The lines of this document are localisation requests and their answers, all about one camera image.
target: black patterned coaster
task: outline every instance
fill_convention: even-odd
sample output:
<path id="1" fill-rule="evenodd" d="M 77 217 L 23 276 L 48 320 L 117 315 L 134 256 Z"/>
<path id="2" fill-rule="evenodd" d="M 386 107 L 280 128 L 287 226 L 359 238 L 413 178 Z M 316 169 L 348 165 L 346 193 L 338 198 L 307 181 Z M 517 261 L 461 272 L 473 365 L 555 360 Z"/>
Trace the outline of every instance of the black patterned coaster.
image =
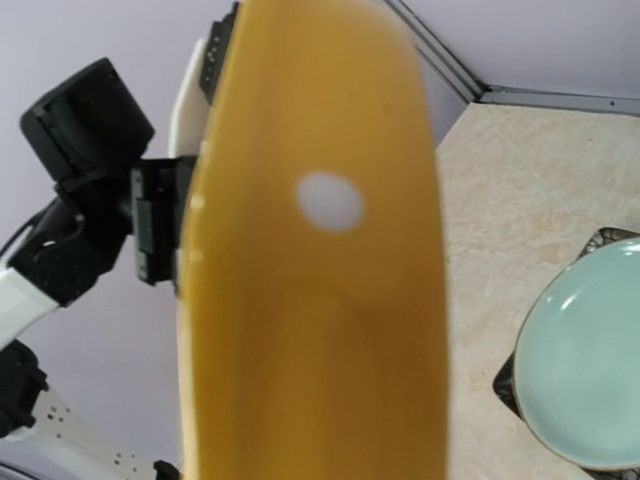
<path id="1" fill-rule="evenodd" d="M 598 248 L 609 245 L 610 243 L 638 236 L 640 236 L 639 233 L 620 230 L 618 228 L 601 228 L 591 237 L 589 242 L 587 242 L 585 247 L 582 249 L 582 252 L 580 252 L 578 258 L 589 255 L 590 253 L 596 251 Z M 512 377 L 513 354 L 509 356 L 505 364 L 498 372 L 495 380 L 493 381 L 493 391 L 502 401 L 502 403 L 504 403 L 507 408 L 509 408 L 509 410 L 511 410 L 519 417 L 520 412 L 518 412 L 518 405 L 513 394 L 513 386 L 511 382 Z M 597 480 L 640 480 L 640 468 L 618 472 L 592 472 L 589 470 L 585 470 L 585 472 L 592 478 L 595 478 Z"/>

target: beige marble surface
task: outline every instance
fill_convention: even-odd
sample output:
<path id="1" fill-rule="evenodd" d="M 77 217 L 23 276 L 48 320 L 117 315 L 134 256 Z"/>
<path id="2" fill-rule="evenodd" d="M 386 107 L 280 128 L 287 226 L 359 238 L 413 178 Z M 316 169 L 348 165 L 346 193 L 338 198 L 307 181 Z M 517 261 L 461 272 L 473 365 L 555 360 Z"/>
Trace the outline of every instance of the beige marble surface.
<path id="1" fill-rule="evenodd" d="M 524 315 L 602 226 L 640 230 L 640 120 L 472 105 L 438 151 L 452 345 L 450 478 L 588 477 L 491 382 Z"/>

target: black cable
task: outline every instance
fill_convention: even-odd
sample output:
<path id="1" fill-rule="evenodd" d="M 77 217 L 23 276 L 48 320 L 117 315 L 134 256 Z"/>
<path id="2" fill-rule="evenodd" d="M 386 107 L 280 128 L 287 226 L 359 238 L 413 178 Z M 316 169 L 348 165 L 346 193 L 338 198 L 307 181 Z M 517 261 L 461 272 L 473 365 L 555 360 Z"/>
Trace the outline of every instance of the black cable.
<path id="1" fill-rule="evenodd" d="M 15 231 L 13 235 L 7 240 L 7 242 L 0 248 L 0 258 L 4 256 L 5 253 L 11 248 L 11 246 L 15 243 L 15 241 L 22 235 L 25 230 L 29 227 L 33 227 L 38 221 L 42 218 L 47 209 L 40 210 L 34 216 L 32 216 L 29 220 L 23 223 L 18 230 Z"/>
<path id="2" fill-rule="evenodd" d="M 21 468 L 18 468 L 14 465 L 9 465 L 8 463 L 4 463 L 4 462 L 0 462 L 0 473 L 2 471 L 5 472 L 9 472 L 12 473 L 14 475 L 18 475 L 20 477 L 23 477 L 25 480 L 42 480 L 39 477 L 36 477 L 34 474 L 29 473 L 25 470 L 22 470 Z"/>

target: metal strip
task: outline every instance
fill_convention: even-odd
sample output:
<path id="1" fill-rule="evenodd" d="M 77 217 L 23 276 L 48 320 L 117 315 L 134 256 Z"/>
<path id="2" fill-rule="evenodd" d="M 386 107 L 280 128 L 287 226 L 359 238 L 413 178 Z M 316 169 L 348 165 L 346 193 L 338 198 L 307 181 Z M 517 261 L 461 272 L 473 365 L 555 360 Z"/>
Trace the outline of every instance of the metal strip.
<path id="1" fill-rule="evenodd" d="M 480 103 L 522 107 L 579 110 L 640 117 L 640 99 L 571 95 L 517 88 L 489 87 Z"/>
<path id="2" fill-rule="evenodd" d="M 478 101 L 486 86 L 429 30 L 402 0 L 382 0 L 409 27 L 420 56 L 466 103 Z"/>

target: light green plate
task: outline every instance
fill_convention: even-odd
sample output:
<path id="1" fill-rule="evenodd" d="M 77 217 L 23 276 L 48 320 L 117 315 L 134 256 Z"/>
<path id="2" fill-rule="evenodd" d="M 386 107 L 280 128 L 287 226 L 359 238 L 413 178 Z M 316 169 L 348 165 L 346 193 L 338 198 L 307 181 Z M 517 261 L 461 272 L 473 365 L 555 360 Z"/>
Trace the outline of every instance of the light green plate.
<path id="1" fill-rule="evenodd" d="M 582 467 L 640 466 L 640 241 L 576 262 L 547 287 L 516 345 L 515 393 L 549 449 Z"/>

